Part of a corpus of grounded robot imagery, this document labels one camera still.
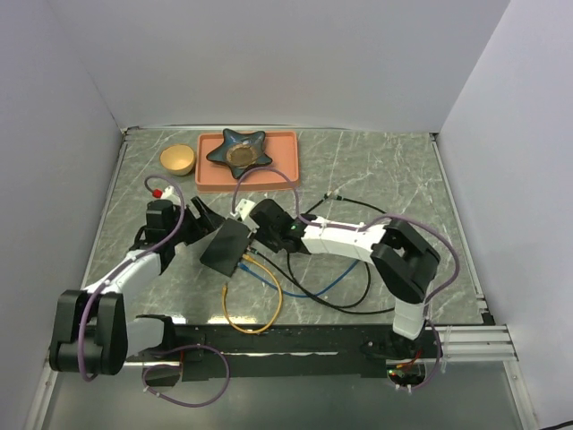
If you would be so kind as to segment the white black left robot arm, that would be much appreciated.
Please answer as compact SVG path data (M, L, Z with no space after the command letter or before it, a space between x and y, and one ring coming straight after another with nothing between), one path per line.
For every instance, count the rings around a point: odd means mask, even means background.
M145 350L158 360L173 356L177 337L170 317L141 314L129 321L126 310L166 271L178 245L198 242L224 220L199 197L189 206L149 202L146 222L125 258L95 283L68 289L58 298L48 354L51 369L91 381L100 374L117 374L128 357Z

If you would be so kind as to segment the black network switch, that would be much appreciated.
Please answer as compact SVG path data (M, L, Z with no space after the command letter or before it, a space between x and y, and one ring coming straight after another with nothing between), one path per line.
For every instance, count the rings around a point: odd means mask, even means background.
M250 244L251 230L242 222L227 218L200 257L200 262L231 278Z

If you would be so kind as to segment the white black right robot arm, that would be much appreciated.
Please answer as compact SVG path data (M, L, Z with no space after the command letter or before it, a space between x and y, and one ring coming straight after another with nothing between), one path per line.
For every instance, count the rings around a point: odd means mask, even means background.
M365 228L314 215L298 219L271 199L242 199L238 215L274 253L333 254L373 265L395 298L393 350L411 357L422 347L424 301L440 255L408 222L393 219Z

